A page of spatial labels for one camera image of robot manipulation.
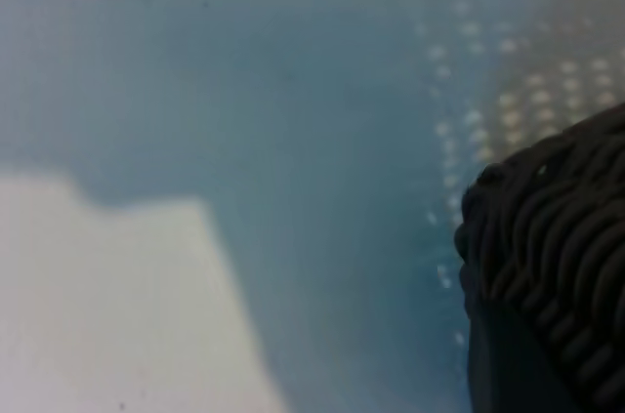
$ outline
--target dotted pattern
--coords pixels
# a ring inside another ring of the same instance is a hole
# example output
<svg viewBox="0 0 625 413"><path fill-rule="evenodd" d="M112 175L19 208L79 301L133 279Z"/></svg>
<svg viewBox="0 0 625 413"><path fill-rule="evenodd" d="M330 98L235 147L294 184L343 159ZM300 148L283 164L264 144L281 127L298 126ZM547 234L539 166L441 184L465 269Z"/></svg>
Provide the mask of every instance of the dotted pattern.
<svg viewBox="0 0 625 413"><path fill-rule="evenodd" d="M450 23L428 24L426 14L415 26L427 95L440 106L441 185L454 226L467 186L462 171L625 99L621 0L518 1L523 11L499 5L496 13L491 0L438 0L432 11ZM471 70L487 88L467 83Z"/></svg>

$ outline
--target blurry blue surface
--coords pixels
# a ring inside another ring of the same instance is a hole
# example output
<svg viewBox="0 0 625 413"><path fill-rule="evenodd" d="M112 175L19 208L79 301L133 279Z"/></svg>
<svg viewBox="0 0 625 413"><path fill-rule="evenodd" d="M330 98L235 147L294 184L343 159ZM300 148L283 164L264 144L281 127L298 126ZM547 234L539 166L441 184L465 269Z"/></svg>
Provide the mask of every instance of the blurry blue surface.
<svg viewBox="0 0 625 413"><path fill-rule="evenodd" d="M487 116L514 76L497 51L458 56L432 96L424 54L464 43L458 1L68 1L81 45L43 43L45 75L5 79L1 158L110 206L209 202L294 413L469 411L434 126ZM516 29L551 9L471 1Z"/></svg>

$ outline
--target teal surface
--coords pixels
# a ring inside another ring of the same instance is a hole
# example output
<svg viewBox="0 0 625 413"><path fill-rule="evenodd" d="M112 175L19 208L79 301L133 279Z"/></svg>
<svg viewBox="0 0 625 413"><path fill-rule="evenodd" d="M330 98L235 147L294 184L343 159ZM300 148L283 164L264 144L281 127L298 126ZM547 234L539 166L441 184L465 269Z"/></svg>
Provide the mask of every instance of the teal surface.
<svg viewBox="0 0 625 413"><path fill-rule="evenodd" d="M28 55L46 76L0 116L0 159L111 207L210 203L294 413L468 412L450 235L463 184L521 145L497 100L620 57L618 29L566 39L604 0L554 1L67 0L83 42ZM473 121L489 146L440 138Z"/></svg>

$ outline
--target light spot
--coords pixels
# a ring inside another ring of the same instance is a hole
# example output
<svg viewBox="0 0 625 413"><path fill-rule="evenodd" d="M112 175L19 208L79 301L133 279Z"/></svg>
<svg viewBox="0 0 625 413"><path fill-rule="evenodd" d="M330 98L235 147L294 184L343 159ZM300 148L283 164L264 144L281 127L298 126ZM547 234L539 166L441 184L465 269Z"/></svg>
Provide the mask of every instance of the light spot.
<svg viewBox="0 0 625 413"><path fill-rule="evenodd" d="M445 137L449 135L449 133L451 133L451 125L449 125L447 122L440 122L436 125L435 131L440 137Z"/></svg>
<svg viewBox="0 0 625 413"><path fill-rule="evenodd" d="M428 51L428 58L432 61L437 61L444 59L447 55L447 51L441 45L435 45L434 47L430 47Z"/></svg>
<svg viewBox="0 0 625 413"><path fill-rule="evenodd" d="M510 32L512 30L512 25L509 22L497 22L494 25L494 29L497 32Z"/></svg>
<svg viewBox="0 0 625 413"><path fill-rule="evenodd" d="M456 332L453 338L454 338L454 341L456 342L456 345L458 345L459 347L465 346L465 337L462 333Z"/></svg>
<svg viewBox="0 0 625 413"><path fill-rule="evenodd" d="M451 217L451 223L453 223L455 226L460 226L463 223L463 218L462 218L462 213L460 212L456 212L453 214L453 216Z"/></svg>
<svg viewBox="0 0 625 413"><path fill-rule="evenodd" d="M469 52L473 55L481 55L486 51L486 48L480 42L474 42L469 45Z"/></svg>
<svg viewBox="0 0 625 413"><path fill-rule="evenodd" d="M453 140L447 140L442 144L442 149L447 154L451 154L456 150L456 142L454 142Z"/></svg>
<svg viewBox="0 0 625 413"><path fill-rule="evenodd" d="M414 26L414 32L419 37L425 37L428 35L428 28L424 24L417 24Z"/></svg>
<svg viewBox="0 0 625 413"><path fill-rule="evenodd" d="M499 50L502 54L512 54L517 50L517 42L512 39L504 39L499 44Z"/></svg>
<svg viewBox="0 0 625 413"><path fill-rule="evenodd" d="M477 22L466 22L460 26L460 33L467 37L475 37L481 32L481 27Z"/></svg>
<svg viewBox="0 0 625 413"><path fill-rule="evenodd" d="M431 211L426 213L426 219L428 220L428 223L430 223L432 226L436 226L438 224L437 215L435 215Z"/></svg>
<svg viewBox="0 0 625 413"><path fill-rule="evenodd" d="M517 98L512 94L502 94L499 96L499 105L504 108L512 107L515 103L517 103Z"/></svg>
<svg viewBox="0 0 625 413"><path fill-rule="evenodd" d="M581 122L582 120L585 120L587 118L587 115L583 114L583 113L571 113L568 116L568 122L571 125L575 125L576 123Z"/></svg>
<svg viewBox="0 0 625 413"><path fill-rule="evenodd" d="M471 143L481 143L488 140L488 132L486 132L483 128L479 130L475 130L471 136L469 137Z"/></svg>
<svg viewBox="0 0 625 413"><path fill-rule="evenodd" d="M451 69L449 66L441 65L437 68L437 77L438 79L448 79L451 77Z"/></svg>
<svg viewBox="0 0 625 413"><path fill-rule="evenodd" d="M471 4L468 1L456 1L453 5L453 11L458 16L466 16L471 11Z"/></svg>
<svg viewBox="0 0 625 413"><path fill-rule="evenodd" d="M574 73L575 71L577 71L577 63L570 61L562 62L562 64L560 65L560 70L564 74Z"/></svg>
<svg viewBox="0 0 625 413"><path fill-rule="evenodd" d="M527 77L525 84L531 88L542 86L545 84L545 78L540 74L532 74Z"/></svg>
<svg viewBox="0 0 625 413"><path fill-rule="evenodd" d="M556 113L550 108L542 108L536 113L536 118L541 122L548 122L556 118Z"/></svg>
<svg viewBox="0 0 625 413"><path fill-rule="evenodd" d="M595 83L597 83L597 86L601 88L608 88L612 85L612 78L605 74L602 74L595 78Z"/></svg>
<svg viewBox="0 0 625 413"><path fill-rule="evenodd" d="M581 83L576 78L567 78L562 83L562 86L570 93L573 91L577 91L580 88Z"/></svg>
<svg viewBox="0 0 625 413"><path fill-rule="evenodd" d="M522 142L524 138L525 134L521 130L506 133L506 142L508 142L510 145L517 145L518 143Z"/></svg>
<svg viewBox="0 0 625 413"><path fill-rule="evenodd" d="M447 187L447 188L454 188L455 186L458 185L458 176L445 176L442 179L442 183Z"/></svg>
<svg viewBox="0 0 625 413"><path fill-rule="evenodd" d="M517 110L508 112L501 117L501 123L508 128L514 128L522 121L521 114Z"/></svg>
<svg viewBox="0 0 625 413"><path fill-rule="evenodd" d="M531 95L530 99L536 104L548 103L551 101L551 95L547 91L537 91Z"/></svg>
<svg viewBox="0 0 625 413"><path fill-rule="evenodd" d="M559 133L558 129L553 126L548 126L543 128L540 132L538 132L538 139L544 140L545 138L553 137Z"/></svg>
<svg viewBox="0 0 625 413"><path fill-rule="evenodd" d="M580 98L579 96L573 96L566 100L566 105L568 105L568 108L571 108L573 110L580 108L583 103L584 103L584 100Z"/></svg>
<svg viewBox="0 0 625 413"><path fill-rule="evenodd" d="M601 93L597 96L597 104L603 107L609 107L616 104L616 96L611 92Z"/></svg>
<svg viewBox="0 0 625 413"><path fill-rule="evenodd" d="M447 157L444 161L442 161L442 167L445 169L453 169L458 165L458 159L454 156Z"/></svg>
<svg viewBox="0 0 625 413"><path fill-rule="evenodd" d="M605 71L609 69L609 63L607 62L607 60L604 59L594 59L590 63L590 67L593 68L595 71Z"/></svg>
<svg viewBox="0 0 625 413"><path fill-rule="evenodd" d="M477 152L477 154L474 157L474 161L475 162L489 161L493 157L495 157L495 153L492 151L492 149L488 146L484 146L482 149L480 149Z"/></svg>
<svg viewBox="0 0 625 413"><path fill-rule="evenodd" d="M451 195L447 198L447 206L452 210L457 210L460 208L460 197L458 195Z"/></svg>
<svg viewBox="0 0 625 413"><path fill-rule="evenodd" d="M474 125L481 122L481 113L477 110L471 110L465 115L465 124Z"/></svg>

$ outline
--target black woven object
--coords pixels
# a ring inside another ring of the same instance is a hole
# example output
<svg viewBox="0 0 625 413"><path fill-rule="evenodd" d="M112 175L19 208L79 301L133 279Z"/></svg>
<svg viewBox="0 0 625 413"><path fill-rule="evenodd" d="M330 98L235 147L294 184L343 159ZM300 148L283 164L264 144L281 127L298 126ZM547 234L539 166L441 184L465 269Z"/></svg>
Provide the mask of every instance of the black woven object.
<svg viewBox="0 0 625 413"><path fill-rule="evenodd" d="M584 411L625 411L625 106L486 167L462 214L469 317L512 309Z"/></svg>

